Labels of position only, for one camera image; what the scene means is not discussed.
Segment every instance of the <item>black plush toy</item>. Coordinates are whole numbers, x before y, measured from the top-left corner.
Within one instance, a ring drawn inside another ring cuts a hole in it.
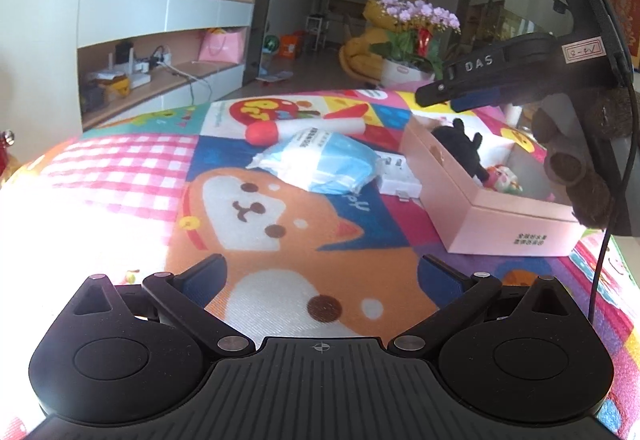
[[[455,158],[462,168],[472,178],[477,176],[481,182],[489,179],[489,173],[480,165],[478,149],[482,143],[482,135],[476,133],[473,141],[465,134],[465,123],[460,118],[454,118],[453,127],[436,127],[431,134],[440,142],[449,154]]]

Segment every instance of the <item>blue plastic bag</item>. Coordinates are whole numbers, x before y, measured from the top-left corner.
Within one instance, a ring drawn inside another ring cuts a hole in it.
[[[247,169],[269,171],[287,184],[312,193],[359,193],[376,177],[379,156],[339,133],[312,127],[254,156]]]

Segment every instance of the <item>handwritten label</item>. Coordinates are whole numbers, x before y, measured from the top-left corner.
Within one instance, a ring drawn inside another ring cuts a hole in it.
[[[602,37],[594,37],[593,39],[585,39],[584,41],[565,44],[562,47],[562,53],[564,54],[564,61],[567,64],[607,55],[604,44],[602,44]]]

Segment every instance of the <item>wooden shelf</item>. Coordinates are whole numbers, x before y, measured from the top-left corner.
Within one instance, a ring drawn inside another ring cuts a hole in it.
[[[219,71],[235,68],[239,64],[231,62],[185,62],[177,64],[175,68],[184,73],[203,78]],[[133,89],[124,98],[117,98],[109,102],[105,107],[82,115],[82,129],[87,131],[116,115],[131,109],[132,107],[149,100],[155,96],[164,94],[176,87],[189,84],[186,77],[171,74],[166,68],[156,68],[151,71],[151,82]]]

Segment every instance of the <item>chair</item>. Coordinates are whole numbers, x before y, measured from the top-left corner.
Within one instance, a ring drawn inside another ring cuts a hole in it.
[[[321,44],[326,45],[326,34],[329,31],[329,19],[322,15],[309,15],[306,17],[305,32],[314,37],[314,51],[318,51]]]
[[[342,29],[344,33],[344,41],[342,44],[346,44],[353,38],[353,30],[351,29],[351,17],[349,14],[343,14],[342,16]]]

